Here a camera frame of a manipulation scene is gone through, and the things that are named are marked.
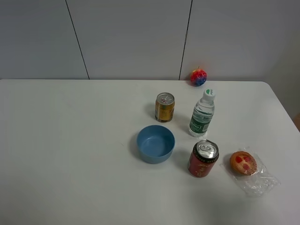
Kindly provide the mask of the red drink can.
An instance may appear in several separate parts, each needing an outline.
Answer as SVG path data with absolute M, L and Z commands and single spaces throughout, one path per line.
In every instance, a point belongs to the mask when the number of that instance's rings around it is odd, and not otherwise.
M 200 140 L 193 147 L 188 161 L 188 170 L 194 177 L 206 177 L 218 158 L 218 146 L 210 140 Z

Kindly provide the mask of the colourful ball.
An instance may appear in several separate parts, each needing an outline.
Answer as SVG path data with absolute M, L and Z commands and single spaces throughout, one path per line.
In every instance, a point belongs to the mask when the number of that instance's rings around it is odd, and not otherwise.
M 190 81 L 192 85 L 195 87 L 202 86 L 206 82 L 206 80 L 207 80 L 207 73 L 201 68 L 197 68 L 193 70 L 190 75 Z

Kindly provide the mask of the fruit tart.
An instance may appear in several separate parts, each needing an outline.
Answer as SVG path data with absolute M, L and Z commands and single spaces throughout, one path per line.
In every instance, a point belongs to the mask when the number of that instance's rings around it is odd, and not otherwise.
M 281 184 L 250 147 L 225 155 L 220 167 L 248 197 L 261 197 Z

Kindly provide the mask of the clear water bottle green label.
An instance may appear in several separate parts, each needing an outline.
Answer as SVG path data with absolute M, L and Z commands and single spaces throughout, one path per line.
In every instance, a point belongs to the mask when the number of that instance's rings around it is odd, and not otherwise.
M 215 111 L 215 96 L 213 89 L 205 89 L 202 98 L 194 106 L 189 124 L 192 136 L 201 137 L 206 134 Z

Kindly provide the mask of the gold drink can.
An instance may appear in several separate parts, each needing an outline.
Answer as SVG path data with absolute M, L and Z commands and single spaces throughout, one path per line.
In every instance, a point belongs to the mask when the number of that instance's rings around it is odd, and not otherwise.
M 175 98 L 171 93 L 158 94 L 155 102 L 155 118 L 159 122 L 169 122 L 173 118 Z

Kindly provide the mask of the blue plastic bowl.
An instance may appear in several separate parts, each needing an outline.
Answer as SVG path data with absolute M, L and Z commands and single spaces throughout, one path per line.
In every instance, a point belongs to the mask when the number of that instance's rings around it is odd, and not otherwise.
M 160 164 L 171 156 L 176 142 L 168 128 L 150 125 L 138 133 L 136 144 L 141 160 L 149 164 Z

